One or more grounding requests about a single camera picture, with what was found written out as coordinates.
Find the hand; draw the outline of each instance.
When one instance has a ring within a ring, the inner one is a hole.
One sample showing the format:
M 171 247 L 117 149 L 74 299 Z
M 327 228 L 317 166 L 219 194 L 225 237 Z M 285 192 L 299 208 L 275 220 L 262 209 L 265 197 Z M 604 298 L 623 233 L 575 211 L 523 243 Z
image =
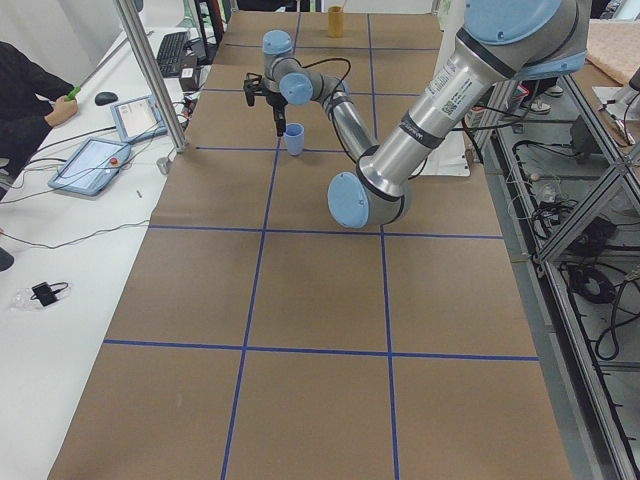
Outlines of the hand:
M 45 121 L 52 127 L 62 125 L 64 122 L 78 113 L 78 101 L 66 100 L 66 96 L 62 96 L 56 100 L 53 105 L 53 112 L 45 116 Z

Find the tablet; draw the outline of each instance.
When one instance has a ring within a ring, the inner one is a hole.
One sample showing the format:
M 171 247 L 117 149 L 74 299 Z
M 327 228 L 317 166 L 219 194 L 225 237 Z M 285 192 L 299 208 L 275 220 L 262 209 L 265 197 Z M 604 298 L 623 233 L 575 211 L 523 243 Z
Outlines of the tablet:
M 88 138 L 49 180 L 56 191 L 95 196 L 129 160 L 131 145 L 103 138 Z
M 123 142 L 133 144 L 167 133 L 153 95 L 115 103 L 111 113 Z

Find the black mouse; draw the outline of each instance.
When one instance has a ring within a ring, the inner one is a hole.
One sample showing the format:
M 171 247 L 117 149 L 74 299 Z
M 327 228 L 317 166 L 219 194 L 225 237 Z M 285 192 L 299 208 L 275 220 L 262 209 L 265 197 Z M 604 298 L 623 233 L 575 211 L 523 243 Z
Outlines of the black mouse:
M 116 102 L 117 100 L 118 96 L 113 92 L 100 92 L 96 95 L 94 102 L 96 102 L 96 105 L 102 106 Z

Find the keyboard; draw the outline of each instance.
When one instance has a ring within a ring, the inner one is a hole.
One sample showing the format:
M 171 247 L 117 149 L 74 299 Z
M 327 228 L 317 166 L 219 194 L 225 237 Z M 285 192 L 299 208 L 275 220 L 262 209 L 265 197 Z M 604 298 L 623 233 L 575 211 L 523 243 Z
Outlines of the keyboard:
M 164 36 L 162 43 L 160 43 L 160 50 L 156 55 L 160 73 L 162 73 L 163 77 L 177 77 L 180 75 L 185 45 L 188 41 L 188 32 L 168 33 Z

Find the shoe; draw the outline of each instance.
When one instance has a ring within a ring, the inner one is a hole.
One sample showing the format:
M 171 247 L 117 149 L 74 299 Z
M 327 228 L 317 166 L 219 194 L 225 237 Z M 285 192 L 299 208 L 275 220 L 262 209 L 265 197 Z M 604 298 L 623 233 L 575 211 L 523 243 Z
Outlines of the shoe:
M 547 91 L 544 92 L 546 95 L 549 95 L 550 97 L 561 97 L 562 94 L 564 93 L 564 90 L 562 89 L 562 87 L 559 87 L 558 85 L 554 85 L 551 88 L 547 88 Z
M 536 98 L 530 105 L 523 105 L 523 108 L 535 115 L 546 115 L 551 111 L 551 105 L 544 103 L 540 97 Z

